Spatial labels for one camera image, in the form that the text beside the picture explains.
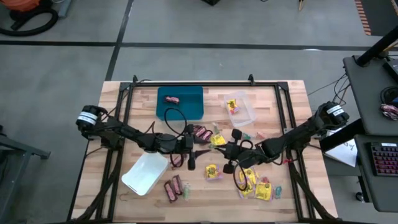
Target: concrete floor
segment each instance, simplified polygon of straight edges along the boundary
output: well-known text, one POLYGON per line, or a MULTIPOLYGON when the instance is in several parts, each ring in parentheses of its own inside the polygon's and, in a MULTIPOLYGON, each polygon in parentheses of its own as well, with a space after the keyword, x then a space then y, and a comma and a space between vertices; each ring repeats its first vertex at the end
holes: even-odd
MULTIPOLYGON (((115 42, 128 0, 74 0, 69 17, 50 31, 26 38, 62 42, 115 42)), ((123 42, 370 46, 379 37, 363 32, 354 0, 135 0, 123 42)), ((10 23, 0 7, 0 26, 10 23)), ((40 16, 27 24, 34 27, 40 16)), ((0 124, 10 138, 51 151, 32 159, 18 192, 12 220, 62 222, 67 218, 86 140, 75 119, 83 105, 96 104, 114 47, 0 45, 0 124)), ((342 59, 362 51, 190 49, 121 47, 112 80, 133 75, 152 80, 305 80, 307 92, 338 79, 342 59)), ((333 98, 333 86, 309 96, 313 110, 333 98)), ((344 109, 359 117, 352 93, 344 109)), ((395 223, 397 214, 355 201, 355 178, 330 177, 339 217, 395 223)))

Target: wooden table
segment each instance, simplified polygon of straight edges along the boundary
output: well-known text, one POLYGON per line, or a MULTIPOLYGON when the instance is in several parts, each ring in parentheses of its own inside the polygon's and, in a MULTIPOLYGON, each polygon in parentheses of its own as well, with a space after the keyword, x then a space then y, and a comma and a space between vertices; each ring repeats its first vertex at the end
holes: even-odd
MULTIPOLYGON (((288 81, 288 83, 294 115, 297 125, 300 125, 312 115, 307 92, 305 91, 304 82, 301 80, 288 81)), ((115 107, 119 84, 120 82, 104 83, 99 100, 100 106, 105 107, 107 110, 115 107)), ((257 131, 261 131, 268 138, 280 136, 282 132, 275 101, 275 91, 273 88, 263 86, 203 87, 205 114, 201 121, 192 123, 213 129, 212 123, 216 122, 222 129, 223 136, 227 140, 230 139, 233 127, 223 103, 223 95, 239 90, 247 93, 257 114, 257 120, 254 123, 243 126, 240 130, 248 134, 255 134, 257 131)), ((129 113, 129 125, 145 131, 151 122, 155 120, 156 132, 171 134, 165 123, 161 122, 155 115, 156 102, 157 87, 135 88, 129 113)), ((288 118, 286 107, 284 111, 286 113, 285 117, 288 118)), ((172 126, 176 127, 176 129, 181 129, 183 127, 182 123, 174 122, 172 126)), ((99 141, 91 142, 88 146, 88 152, 99 146, 99 141)), ((206 146, 195 146, 195 148, 206 149, 206 146)), ((134 142, 126 141, 121 175, 125 174, 134 165, 142 153, 144 151, 138 148, 134 142)), ((103 149, 92 153, 86 158, 72 218, 81 215, 98 193, 105 157, 106 150, 103 149)), ((321 204, 332 215, 337 217, 321 151, 308 147, 304 150, 303 157, 311 190, 321 204)), ((224 159, 220 152, 211 151, 197 159, 197 168, 194 171, 189 171, 186 163, 177 170, 169 168, 152 191, 143 197, 136 195, 119 180, 114 222, 297 221, 287 165, 277 166, 271 163, 256 166, 256 170, 260 175, 267 176, 273 184, 279 184, 283 188, 281 199, 265 202, 258 199, 241 199, 234 185, 232 175, 223 174, 223 179, 214 182, 205 180, 205 166, 218 164, 222 168, 226 162, 227 160, 224 159), (190 199, 185 201, 183 198, 179 198, 176 202, 169 203, 163 185, 173 175, 177 174, 180 175, 183 184, 189 183, 191 185, 190 199)), ((303 193, 300 194, 300 197, 302 198, 302 207, 306 210, 303 193)))

